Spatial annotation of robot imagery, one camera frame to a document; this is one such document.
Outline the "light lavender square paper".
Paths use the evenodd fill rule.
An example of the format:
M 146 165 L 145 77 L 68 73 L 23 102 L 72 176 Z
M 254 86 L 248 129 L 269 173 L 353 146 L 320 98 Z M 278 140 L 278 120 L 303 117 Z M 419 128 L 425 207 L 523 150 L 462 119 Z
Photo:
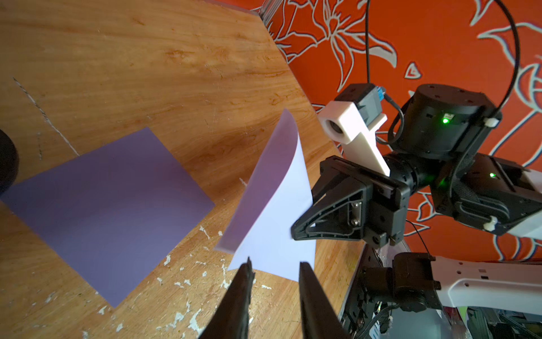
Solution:
M 291 228 L 312 205 L 298 126 L 285 110 L 216 249 L 233 255 L 229 270 L 250 260 L 255 270 L 298 281 L 300 264 L 315 263 L 316 242 L 294 240 Z

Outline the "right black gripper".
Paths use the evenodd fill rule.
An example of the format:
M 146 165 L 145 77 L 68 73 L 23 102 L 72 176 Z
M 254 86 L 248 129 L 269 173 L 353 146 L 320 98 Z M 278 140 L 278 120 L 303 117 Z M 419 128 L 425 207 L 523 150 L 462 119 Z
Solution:
M 411 165 L 405 155 L 386 155 L 390 176 L 330 157 L 320 164 L 313 205 L 291 227 L 302 240 L 364 240 L 375 248 L 403 238 L 411 197 Z

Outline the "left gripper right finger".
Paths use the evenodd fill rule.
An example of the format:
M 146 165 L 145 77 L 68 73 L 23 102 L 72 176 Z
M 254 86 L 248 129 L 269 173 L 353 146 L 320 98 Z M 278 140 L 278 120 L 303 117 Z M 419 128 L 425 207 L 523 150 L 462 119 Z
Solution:
M 304 338 L 349 338 L 308 262 L 300 263 L 299 294 Z

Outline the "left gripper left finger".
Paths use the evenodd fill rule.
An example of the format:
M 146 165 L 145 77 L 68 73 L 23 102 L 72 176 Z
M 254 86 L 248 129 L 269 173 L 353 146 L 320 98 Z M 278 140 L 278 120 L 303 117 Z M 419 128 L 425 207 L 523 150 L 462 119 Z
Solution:
M 237 270 L 215 314 L 199 338 L 248 338 L 248 309 L 254 278 L 255 273 L 248 257 Z

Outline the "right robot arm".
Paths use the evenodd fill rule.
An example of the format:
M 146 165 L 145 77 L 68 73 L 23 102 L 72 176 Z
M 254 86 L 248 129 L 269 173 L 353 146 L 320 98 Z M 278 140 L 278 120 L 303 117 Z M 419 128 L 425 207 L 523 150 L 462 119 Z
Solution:
M 305 338 L 367 338 L 395 309 L 445 307 L 541 313 L 541 267 L 474 263 L 428 252 L 397 254 L 384 266 L 376 253 L 399 244 L 411 196 L 429 188 L 437 213 L 501 236 L 541 238 L 541 174 L 479 149 L 502 114 L 483 93 L 426 84 L 398 107 L 386 143 L 377 130 L 389 95 L 354 84 L 319 113 L 343 155 L 320 165 L 313 205 L 293 224 L 295 240 L 362 240 L 366 246 L 339 314 L 307 264 L 300 268 Z

